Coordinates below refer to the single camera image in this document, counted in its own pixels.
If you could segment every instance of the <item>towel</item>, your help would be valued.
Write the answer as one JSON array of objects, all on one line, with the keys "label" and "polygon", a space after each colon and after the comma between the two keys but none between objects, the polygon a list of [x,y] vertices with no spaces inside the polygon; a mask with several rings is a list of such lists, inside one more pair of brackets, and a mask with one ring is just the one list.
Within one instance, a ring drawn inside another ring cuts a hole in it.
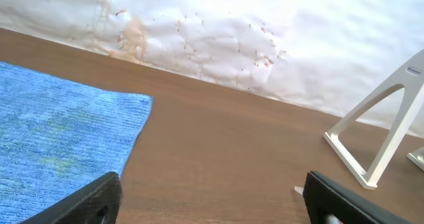
[{"label": "towel", "polygon": [[0,223],[24,221],[106,172],[121,177],[152,101],[0,62]]}]

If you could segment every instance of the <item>white wall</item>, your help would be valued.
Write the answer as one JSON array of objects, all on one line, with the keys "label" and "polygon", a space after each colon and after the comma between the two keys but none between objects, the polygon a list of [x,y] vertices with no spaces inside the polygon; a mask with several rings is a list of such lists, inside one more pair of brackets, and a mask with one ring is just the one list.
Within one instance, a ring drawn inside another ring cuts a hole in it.
[{"label": "white wall", "polygon": [[[0,0],[0,27],[343,116],[424,48],[423,8],[424,0]],[[389,128],[401,97],[360,121]],[[411,134],[424,137],[423,118]]]}]

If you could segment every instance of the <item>wrinkled white paper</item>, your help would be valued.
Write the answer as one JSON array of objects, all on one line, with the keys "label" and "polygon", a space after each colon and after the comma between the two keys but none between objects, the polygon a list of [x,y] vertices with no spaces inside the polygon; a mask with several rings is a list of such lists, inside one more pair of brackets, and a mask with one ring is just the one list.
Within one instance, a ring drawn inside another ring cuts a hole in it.
[{"label": "wrinkled white paper", "polygon": [[[424,0],[0,0],[0,27],[343,116],[424,48],[423,8]],[[401,99],[396,92],[360,121],[390,128]],[[411,134],[424,137],[423,118]]]}]

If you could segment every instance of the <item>white plastic stand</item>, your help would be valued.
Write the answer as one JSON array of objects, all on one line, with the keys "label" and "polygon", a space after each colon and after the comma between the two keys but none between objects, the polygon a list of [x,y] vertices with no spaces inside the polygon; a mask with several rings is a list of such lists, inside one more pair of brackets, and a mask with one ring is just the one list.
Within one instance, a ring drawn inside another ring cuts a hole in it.
[{"label": "white plastic stand", "polygon": [[424,147],[419,148],[415,152],[409,153],[407,157],[424,171]]},{"label": "white plastic stand", "polygon": [[[361,101],[346,117],[342,118],[324,138],[346,164],[363,188],[373,190],[386,169],[394,152],[402,141],[413,119],[424,103],[424,50],[409,59],[370,95]],[[359,116],[393,92],[405,88],[403,100],[392,127],[377,153],[370,169],[365,171],[339,141],[339,134]]]}]

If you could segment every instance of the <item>brown table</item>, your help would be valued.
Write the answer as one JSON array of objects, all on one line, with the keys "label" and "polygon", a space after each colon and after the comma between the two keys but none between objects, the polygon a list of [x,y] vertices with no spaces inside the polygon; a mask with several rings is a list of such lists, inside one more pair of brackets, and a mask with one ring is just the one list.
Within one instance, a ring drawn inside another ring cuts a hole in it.
[{"label": "brown table", "polygon": [[[406,136],[369,191],[323,138],[338,117],[4,29],[0,60],[154,97],[123,174],[118,223],[308,223],[293,187],[311,170],[424,222],[424,172],[406,158],[422,139]],[[385,134],[357,123],[341,140],[368,167]]]}]

